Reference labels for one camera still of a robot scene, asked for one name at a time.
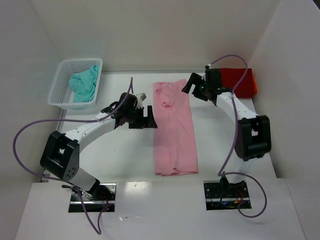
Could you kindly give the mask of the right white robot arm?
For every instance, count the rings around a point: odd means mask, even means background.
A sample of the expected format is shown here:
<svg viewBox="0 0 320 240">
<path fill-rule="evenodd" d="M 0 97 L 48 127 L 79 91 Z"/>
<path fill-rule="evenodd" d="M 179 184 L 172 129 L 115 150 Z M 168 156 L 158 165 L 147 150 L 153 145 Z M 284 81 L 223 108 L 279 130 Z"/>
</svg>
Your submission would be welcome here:
<svg viewBox="0 0 320 240">
<path fill-rule="evenodd" d="M 223 86 L 217 68 L 207 66 L 203 76 L 192 73 L 182 92 L 212 102 L 235 123 L 231 150 L 218 175 L 224 193 L 236 191 L 245 183 L 253 164 L 271 151 L 270 119 L 250 110 L 229 87 Z"/>
</svg>

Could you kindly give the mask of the pink polo shirt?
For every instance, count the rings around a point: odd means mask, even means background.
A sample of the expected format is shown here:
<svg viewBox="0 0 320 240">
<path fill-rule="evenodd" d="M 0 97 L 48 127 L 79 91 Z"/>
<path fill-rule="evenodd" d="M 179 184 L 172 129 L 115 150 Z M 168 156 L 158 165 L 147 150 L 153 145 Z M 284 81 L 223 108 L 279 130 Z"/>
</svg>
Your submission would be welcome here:
<svg viewBox="0 0 320 240">
<path fill-rule="evenodd" d="M 197 174 L 198 155 L 185 79 L 153 84 L 154 172 L 158 176 Z"/>
</svg>

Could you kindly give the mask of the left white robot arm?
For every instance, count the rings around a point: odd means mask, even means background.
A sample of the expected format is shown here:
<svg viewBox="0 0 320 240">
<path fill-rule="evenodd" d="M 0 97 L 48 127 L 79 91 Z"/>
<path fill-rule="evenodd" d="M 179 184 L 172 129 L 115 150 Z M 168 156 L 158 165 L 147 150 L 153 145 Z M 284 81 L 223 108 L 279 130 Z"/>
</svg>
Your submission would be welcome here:
<svg viewBox="0 0 320 240">
<path fill-rule="evenodd" d="M 131 129 L 156 129 L 152 106 L 143 107 L 145 93 L 122 93 L 88 123 L 65 133 L 52 132 L 45 145 L 40 165 L 59 180 L 70 183 L 93 198 L 107 189 L 100 181 L 80 168 L 80 153 L 89 144 L 117 127 L 128 123 Z"/>
</svg>

